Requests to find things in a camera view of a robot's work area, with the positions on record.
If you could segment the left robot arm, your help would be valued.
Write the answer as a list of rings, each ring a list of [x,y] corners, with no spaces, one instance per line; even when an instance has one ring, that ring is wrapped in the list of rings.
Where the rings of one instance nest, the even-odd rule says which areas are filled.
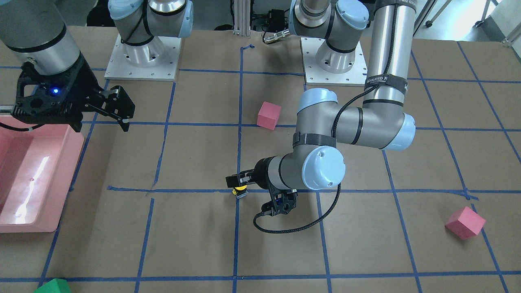
[[[298,106],[292,152],[263,158],[254,169],[227,176],[227,186],[331,188],[346,174],[337,143],[406,149],[416,131],[413,117],[403,110],[416,12],[415,0],[376,1],[363,105],[340,106],[337,95],[324,88],[305,91]]]

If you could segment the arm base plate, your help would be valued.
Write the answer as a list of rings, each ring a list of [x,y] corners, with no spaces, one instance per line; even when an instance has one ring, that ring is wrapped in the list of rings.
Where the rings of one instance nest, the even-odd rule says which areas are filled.
[[[175,81],[181,38],[154,37],[148,44],[130,46],[117,37],[105,72],[110,80]]]
[[[367,65],[361,44],[354,51],[335,52],[324,39],[302,37],[302,59],[307,85],[363,87]]]

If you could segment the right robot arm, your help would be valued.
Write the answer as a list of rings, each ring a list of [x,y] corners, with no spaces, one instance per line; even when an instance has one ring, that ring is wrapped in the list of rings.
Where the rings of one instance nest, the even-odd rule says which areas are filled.
[[[132,72],[167,59],[162,39],[189,37],[191,0],[98,0],[85,27],[115,27],[122,58]],[[29,132],[46,125],[82,129],[83,115],[97,112],[128,131],[136,106],[122,86],[106,90],[69,31],[55,0],[2,0],[1,41],[21,63],[13,105],[1,107]]]

